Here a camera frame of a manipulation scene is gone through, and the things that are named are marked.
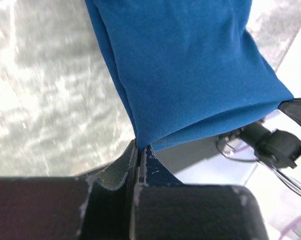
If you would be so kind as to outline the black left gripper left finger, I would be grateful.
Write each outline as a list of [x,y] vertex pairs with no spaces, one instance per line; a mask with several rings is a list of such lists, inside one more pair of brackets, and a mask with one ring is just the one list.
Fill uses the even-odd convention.
[[126,240],[138,149],[65,177],[0,177],[0,240]]

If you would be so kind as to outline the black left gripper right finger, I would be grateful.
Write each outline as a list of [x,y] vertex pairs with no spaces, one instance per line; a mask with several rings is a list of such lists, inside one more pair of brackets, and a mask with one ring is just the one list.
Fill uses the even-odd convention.
[[147,146],[132,199],[132,240],[266,240],[260,208],[240,185],[178,180]]

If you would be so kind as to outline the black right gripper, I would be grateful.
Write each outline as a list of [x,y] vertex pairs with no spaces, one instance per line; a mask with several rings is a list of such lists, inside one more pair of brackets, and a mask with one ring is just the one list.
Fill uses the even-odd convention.
[[[283,101],[279,110],[301,127],[301,98]],[[220,148],[230,140],[240,139],[254,150],[254,159],[240,159],[227,156]],[[240,163],[263,163],[273,169],[297,167],[295,161],[301,156],[301,140],[286,131],[273,132],[261,123],[254,122],[221,135],[216,141],[217,151],[225,158]]]

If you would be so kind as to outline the blue Mickey t-shirt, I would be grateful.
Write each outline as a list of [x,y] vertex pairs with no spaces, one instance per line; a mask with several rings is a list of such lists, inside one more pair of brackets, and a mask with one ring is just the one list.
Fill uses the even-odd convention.
[[88,0],[140,150],[223,134],[292,93],[246,30],[249,0]]

